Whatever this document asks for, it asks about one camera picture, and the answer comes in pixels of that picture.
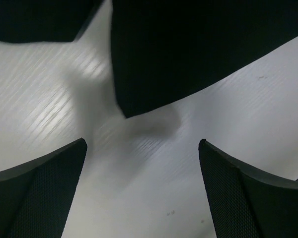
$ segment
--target perforated black plastic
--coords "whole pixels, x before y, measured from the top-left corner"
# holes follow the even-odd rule
[[[0,172],[0,238],[61,238],[86,150],[80,139]]]
[[[200,143],[200,163],[217,238],[261,238],[238,170]]]
[[[60,238],[85,154],[74,147],[37,169],[9,238]]]

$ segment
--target white floor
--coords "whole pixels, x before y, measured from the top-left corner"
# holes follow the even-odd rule
[[[298,38],[195,95],[125,120],[112,91],[110,14],[107,1],[75,43],[0,43],[0,171],[80,137],[89,145],[64,238],[215,237],[202,138],[298,178]]]

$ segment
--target dark object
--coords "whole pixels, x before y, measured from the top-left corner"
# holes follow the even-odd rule
[[[113,9],[126,117],[198,92],[298,36],[298,0],[113,0]]]
[[[206,140],[199,156],[218,238],[298,238],[298,181],[259,170]]]
[[[0,172],[0,238],[60,238],[84,164],[77,140]]]
[[[298,0],[112,1],[115,93],[127,118],[198,92],[298,36]],[[0,41],[73,41],[101,2],[0,0]]]
[[[71,42],[81,35],[102,0],[0,0],[0,41]]]

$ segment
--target white tabletop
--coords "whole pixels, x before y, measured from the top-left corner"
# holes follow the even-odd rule
[[[202,138],[298,178],[298,38],[205,90],[125,120],[112,90],[110,18],[107,1],[78,42],[0,43],[0,171],[80,137],[89,146],[64,238],[215,237]]]

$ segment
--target black mesh panel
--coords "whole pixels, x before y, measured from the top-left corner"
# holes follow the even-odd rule
[[[85,153],[85,146],[75,146],[37,169],[9,238],[62,236]]]
[[[220,159],[222,156],[204,141],[200,143],[199,151],[217,238],[260,238],[238,170]]]

